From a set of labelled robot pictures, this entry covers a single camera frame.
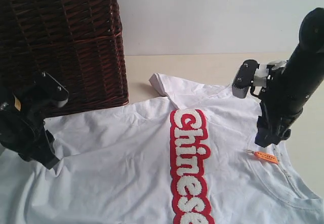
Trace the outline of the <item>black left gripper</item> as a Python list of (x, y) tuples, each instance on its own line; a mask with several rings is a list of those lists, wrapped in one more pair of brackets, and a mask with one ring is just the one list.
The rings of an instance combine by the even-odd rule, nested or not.
[(25, 161), (35, 160), (52, 169), (60, 160), (55, 155), (54, 137), (45, 130), (43, 119), (29, 118), (20, 100), (1, 87), (1, 146)]

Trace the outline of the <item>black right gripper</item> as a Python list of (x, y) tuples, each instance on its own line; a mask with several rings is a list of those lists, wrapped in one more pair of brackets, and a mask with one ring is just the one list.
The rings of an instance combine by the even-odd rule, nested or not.
[(290, 137), (290, 127), (303, 111), (304, 98), (279, 87), (269, 87), (260, 100), (255, 144), (260, 147), (278, 145)]

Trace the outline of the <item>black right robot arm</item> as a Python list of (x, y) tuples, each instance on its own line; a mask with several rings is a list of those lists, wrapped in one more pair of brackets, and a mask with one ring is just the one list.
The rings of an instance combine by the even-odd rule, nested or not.
[(316, 8), (303, 19), (299, 43), (284, 68), (275, 70), (259, 92), (261, 115), (255, 144), (266, 148), (287, 140), (291, 125), (322, 82), (323, 8)]

